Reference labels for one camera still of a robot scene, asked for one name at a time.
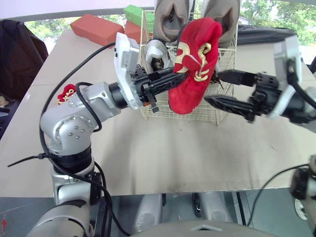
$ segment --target dark jacket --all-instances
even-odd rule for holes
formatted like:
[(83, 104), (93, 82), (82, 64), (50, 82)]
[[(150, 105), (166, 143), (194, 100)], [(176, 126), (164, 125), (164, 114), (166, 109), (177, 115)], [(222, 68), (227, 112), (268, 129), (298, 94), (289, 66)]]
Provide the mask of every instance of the dark jacket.
[(0, 21), (0, 92), (22, 100), (43, 62), (47, 49), (23, 22)]

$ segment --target red box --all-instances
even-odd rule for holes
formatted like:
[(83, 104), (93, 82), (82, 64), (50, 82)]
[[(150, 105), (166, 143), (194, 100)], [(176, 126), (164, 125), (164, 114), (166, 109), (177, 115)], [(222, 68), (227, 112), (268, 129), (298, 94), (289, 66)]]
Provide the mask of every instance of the red box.
[(141, 28), (138, 25), (127, 21), (125, 26), (125, 34), (127, 37), (135, 39), (137, 43), (140, 43)]
[(115, 42), (117, 32), (124, 34), (123, 26), (91, 14), (85, 14), (70, 26), (76, 35), (88, 38), (102, 46)]

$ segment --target red object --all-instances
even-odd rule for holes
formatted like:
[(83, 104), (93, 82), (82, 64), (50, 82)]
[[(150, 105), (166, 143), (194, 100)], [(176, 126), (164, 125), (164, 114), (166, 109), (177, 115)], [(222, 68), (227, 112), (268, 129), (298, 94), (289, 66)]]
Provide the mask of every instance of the red object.
[(2, 221), (1, 221), (1, 225), (2, 225), (1, 236), (4, 234), (7, 224), (8, 224), (7, 221), (3, 218)]
[(72, 96), (76, 92), (76, 87), (73, 84), (68, 84), (64, 87), (64, 91), (62, 94), (58, 95), (58, 104), (62, 104), (66, 102), (70, 96)]
[(85, 14), (70, 26), (76, 35), (88, 38), (102, 46), (115, 42), (117, 32), (124, 34), (123, 26), (91, 14)]
[[(178, 87), (169, 90), (169, 105), (175, 113), (189, 114), (201, 102), (215, 70), (221, 34), (221, 24), (209, 17), (189, 23), (182, 32), (173, 71), (186, 72), (188, 76)], [(203, 62), (198, 51), (200, 47), (203, 50), (205, 43), (211, 44), (211, 50), (204, 54)]]
[(135, 39), (137, 43), (140, 43), (140, 32), (141, 32), (141, 28), (138, 25), (130, 21), (126, 22), (125, 34), (129, 38)]

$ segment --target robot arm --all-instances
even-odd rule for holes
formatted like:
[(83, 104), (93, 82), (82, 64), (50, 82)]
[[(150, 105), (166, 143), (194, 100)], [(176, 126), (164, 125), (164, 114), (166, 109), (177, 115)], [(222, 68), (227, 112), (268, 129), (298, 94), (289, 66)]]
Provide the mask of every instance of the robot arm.
[(275, 68), (275, 77), (238, 70), (218, 74), (225, 82), (250, 87), (255, 85), (247, 102), (221, 95), (206, 96), (205, 100), (215, 108), (241, 115), (249, 122), (261, 114), (270, 119), (283, 116), (291, 123), (316, 133), (316, 88), (309, 87), (303, 91), (299, 86), (302, 69), (297, 36), (275, 44)]
[[(276, 55), (276, 60), (290, 73), (296, 74), (298, 83), (301, 81), (300, 67), (296, 51), (286, 51), (286, 47), (293, 44), (282, 45), (281, 52)], [(140, 106), (151, 104), (153, 112), (158, 111), (155, 95), (176, 87), (184, 81), (186, 75), (174, 74), (173, 69), (165, 69), (153, 74), (146, 74), (145, 70), (136, 65), (138, 47), (127, 36), (118, 33), (115, 47), (115, 67), (118, 82), (106, 84), (105, 82), (90, 85), (81, 93), (84, 100), (95, 112), (102, 122), (120, 113), (126, 107), (138, 109)], [(293, 60), (294, 65), (288, 67), (288, 60)], [(285, 116), (296, 124), (303, 125), (316, 132), (315, 109), (309, 106), (291, 86), (277, 76), (271, 77), (262, 74), (250, 74), (239, 71), (222, 72), (222, 80), (253, 86), (256, 90), (248, 102), (241, 102), (226, 96), (206, 97), (211, 105), (216, 108), (239, 114), (249, 121), (254, 121), (256, 115), (266, 114), (271, 118)], [(313, 89), (307, 93), (316, 98)], [(44, 133), (51, 139), (49, 151), (58, 157), (57, 162), (79, 176), (89, 177), (100, 182), (100, 177), (93, 171), (94, 161), (91, 156), (90, 136), (97, 127), (98, 122), (89, 112), (77, 94), (74, 94), (66, 103), (48, 110), (40, 120)], [(300, 197), (309, 216), (310, 226), (316, 236), (316, 159), (311, 160), (310, 168), (304, 173), (307, 175), (294, 176), (296, 185), (291, 188), (293, 193), (305, 193)], [(89, 183), (76, 180), (63, 175), (58, 169), (52, 170), (54, 198), (57, 206), (48, 211), (34, 226), (28, 237), (54, 236), (54, 237), (91, 237), (94, 235), (93, 227), (89, 224), (90, 205), (100, 198), (100, 190)], [(250, 231), (238, 226), (236, 231)]]

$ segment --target gray floor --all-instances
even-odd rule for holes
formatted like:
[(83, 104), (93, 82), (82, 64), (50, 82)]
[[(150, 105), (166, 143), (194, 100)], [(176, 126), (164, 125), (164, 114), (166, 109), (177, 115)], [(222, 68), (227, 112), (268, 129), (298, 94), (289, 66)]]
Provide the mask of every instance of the gray floor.
[[(247, 191), (252, 208), (258, 191)], [(279, 237), (312, 237), (307, 221), (299, 218), (288, 189), (268, 189), (262, 192), (253, 215), (253, 227)]]
[[(247, 212), (252, 207), (257, 191), (244, 192)], [(240, 223), (239, 205), (235, 193), (220, 193), (235, 223)], [(114, 212), (122, 226), (131, 232), (137, 207), (142, 196), (114, 197)], [(0, 198), (1, 223), (7, 223), (0, 237), (23, 237), (48, 209), (54, 206), (52, 198)], [(97, 206), (91, 219), (95, 219)], [(167, 195), (163, 207), (163, 222), (197, 219), (192, 206), (192, 195)], [(112, 236), (122, 236), (112, 225)], [(287, 189), (264, 190), (253, 217), (253, 227), (279, 237), (311, 237), (306, 221), (301, 220), (293, 208), (292, 197)]]

